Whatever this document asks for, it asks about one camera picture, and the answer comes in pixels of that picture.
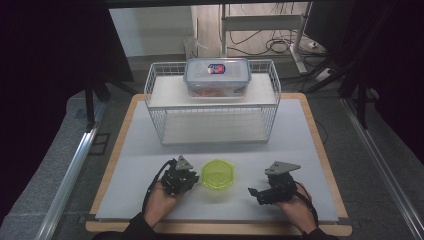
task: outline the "blue container lid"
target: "blue container lid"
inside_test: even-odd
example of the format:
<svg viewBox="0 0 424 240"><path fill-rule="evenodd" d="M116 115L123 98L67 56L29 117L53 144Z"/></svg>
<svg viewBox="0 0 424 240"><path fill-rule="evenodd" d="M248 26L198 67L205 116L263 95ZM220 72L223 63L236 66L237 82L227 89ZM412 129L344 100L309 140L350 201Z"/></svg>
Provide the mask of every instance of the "blue container lid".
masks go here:
<svg viewBox="0 0 424 240"><path fill-rule="evenodd" d="M186 84L225 82L248 84L249 62L245 58L193 58L187 62L184 74Z"/></svg>

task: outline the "wire rack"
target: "wire rack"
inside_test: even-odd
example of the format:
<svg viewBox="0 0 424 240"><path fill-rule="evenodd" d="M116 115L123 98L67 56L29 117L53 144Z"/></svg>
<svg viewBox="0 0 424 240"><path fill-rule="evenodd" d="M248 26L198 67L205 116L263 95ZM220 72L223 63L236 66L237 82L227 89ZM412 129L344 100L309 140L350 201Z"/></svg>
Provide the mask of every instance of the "wire rack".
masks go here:
<svg viewBox="0 0 424 240"><path fill-rule="evenodd" d="M281 86L272 60L249 60L252 80L245 97L190 97L185 62L153 63L145 103L164 145L267 142L280 102Z"/></svg>

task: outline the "aluminum frame rail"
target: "aluminum frame rail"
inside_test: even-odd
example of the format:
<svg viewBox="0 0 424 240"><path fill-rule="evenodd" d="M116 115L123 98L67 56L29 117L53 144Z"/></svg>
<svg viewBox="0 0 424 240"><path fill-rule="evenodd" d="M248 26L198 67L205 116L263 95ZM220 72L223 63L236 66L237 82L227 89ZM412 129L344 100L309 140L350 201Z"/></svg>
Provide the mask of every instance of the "aluminum frame rail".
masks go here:
<svg viewBox="0 0 424 240"><path fill-rule="evenodd" d="M90 146L96 136L99 122L103 116L105 108L106 103L100 102L95 112L95 124L90 132L84 133L35 239L48 240L53 237L54 231L56 230L66 203L68 202L81 168L84 165Z"/></svg>
<svg viewBox="0 0 424 240"><path fill-rule="evenodd" d="M363 141L368 153L371 156L371 159L379 172L381 179L389 190L390 195L393 198L393 201L396 203L399 208L400 213L405 219L406 224L411 230L414 239L423 240L424 239L424 226L423 222L420 219L420 216L411 203L409 197L402 190L386 161L384 160L383 155L379 151L377 145L372 139L371 134L368 130L364 129L361 123L356 118L356 110L353 106L351 100L341 99L343 105L346 107L348 111L349 117L359 134L359 137Z"/></svg>

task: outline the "wooden edge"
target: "wooden edge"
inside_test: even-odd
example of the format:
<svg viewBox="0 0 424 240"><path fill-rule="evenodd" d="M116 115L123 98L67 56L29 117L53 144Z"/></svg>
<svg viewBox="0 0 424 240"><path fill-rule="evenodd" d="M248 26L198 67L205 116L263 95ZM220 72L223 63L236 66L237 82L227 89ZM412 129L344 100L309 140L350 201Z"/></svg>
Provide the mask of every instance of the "wooden edge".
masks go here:
<svg viewBox="0 0 424 240"><path fill-rule="evenodd" d="M330 186L330 191L333 199L335 200L337 214L340 218L347 218L347 212L343 205L343 201L337 187L333 172L328 162L324 146L321 143L321 138L315 121L309 108L306 96L302 93L283 93L283 99L297 99L300 100L302 109L304 111L309 129L317 150L321 165L324 170L325 177ZM131 124L134 110L138 101L143 101L144 95L137 94L131 100L130 106L119 132L115 147L112 151L109 163L106 167L105 174L103 175L102 182L99 190L97 191L96 198L94 199L93 206L90 214L96 214L104 194L112 179L113 171L117 164L119 155L125 136ZM102 221L87 221L86 229L90 232L104 232L104 231L119 231L123 232L128 226L128 222L102 222ZM350 225L337 225L337 224L324 224L320 228L327 234L335 236L349 236L352 233L352 226ZM299 231L290 224L281 223L159 223L155 227L157 233L166 234L241 234L242 235L300 235Z"/></svg>
<svg viewBox="0 0 424 240"><path fill-rule="evenodd" d="M90 214L97 214L97 211L99 210L100 203L102 202L103 196L105 195L107 188L109 187L109 183L113 176L113 171L115 170L119 155L121 154L122 146L124 145L125 137L127 135L128 129L130 127L134 115L134 110L137 107L138 101L142 100L144 100L143 94L134 95L131 100L127 114L124 118L124 122L122 123L121 130L119 131L118 138L116 139L112 154L109 158L109 162L106 166L106 170L100 183L99 189L97 191L96 197L94 198Z"/></svg>
<svg viewBox="0 0 424 240"><path fill-rule="evenodd" d="M315 148L317 150L317 154L319 156L322 168L324 170L325 178L327 179L328 186L330 187L330 191L336 205L337 215L339 218L348 218L346 208L343 204L342 197L340 195L339 188L337 187L336 179L334 178L333 171L331 170L330 163L327 158L327 154L325 153L324 146L322 144L322 140L320 138L318 129L315 125L315 120L312 115L312 111L309 108L308 101L306 96L302 93L283 93L283 99L298 99L301 102L303 112L306 117L306 121L308 122L309 129L311 131L311 136L315 144Z"/></svg>
<svg viewBox="0 0 424 240"><path fill-rule="evenodd" d="M128 226L125 222L95 222L86 223L90 232L118 231L123 232ZM348 225L320 225L320 228L330 235L349 236L352 227ZM227 234L227 235L301 235L299 230L287 223L159 223L156 233L164 234Z"/></svg>

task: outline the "container lid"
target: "container lid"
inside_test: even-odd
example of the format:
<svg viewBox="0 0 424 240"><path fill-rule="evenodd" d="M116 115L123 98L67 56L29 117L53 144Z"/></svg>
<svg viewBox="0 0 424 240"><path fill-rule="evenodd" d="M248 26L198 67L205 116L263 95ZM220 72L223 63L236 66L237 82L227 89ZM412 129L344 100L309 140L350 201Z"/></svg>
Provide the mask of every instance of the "container lid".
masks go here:
<svg viewBox="0 0 424 240"><path fill-rule="evenodd" d="M211 160L203 165L200 179L209 189L227 189L234 183L234 165L222 159Z"/></svg>
<svg viewBox="0 0 424 240"><path fill-rule="evenodd" d="M184 74L187 84L204 82L250 82L249 62L245 58L192 58Z"/></svg>

